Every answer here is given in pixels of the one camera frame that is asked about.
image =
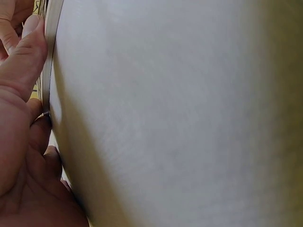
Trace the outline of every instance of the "hand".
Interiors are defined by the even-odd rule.
[[[32,15],[34,2],[34,0],[0,0],[0,62],[5,60],[19,43],[22,22]]]
[[[47,55],[43,19],[31,16],[22,36],[0,66],[0,227],[88,227],[47,148],[50,120],[37,119],[40,101],[28,101]]]

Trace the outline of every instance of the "fingernail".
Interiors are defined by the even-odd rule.
[[[31,34],[38,26],[39,21],[40,19],[37,15],[31,15],[24,24],[22,38]]]

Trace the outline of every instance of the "strings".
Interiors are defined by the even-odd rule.
[[[42,16],[44,19],[46,17],[46,10],[49,0],[40,0],[39,8],[38,8],[38,14]],[[41,81],[41,75],[37,80],[37,93],[40,100],[42,100],[42,81]]]

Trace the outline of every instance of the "white surface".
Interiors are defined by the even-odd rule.
[[[51,114],[97,227],[303,225],[299,0],[65,0]]]

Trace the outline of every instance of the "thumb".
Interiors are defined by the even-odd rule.
[[[27,102],[46,57],[44,20],[41,16],[32,15],[24,25],[21,41],[0,67],[0,85],[12,88]]]

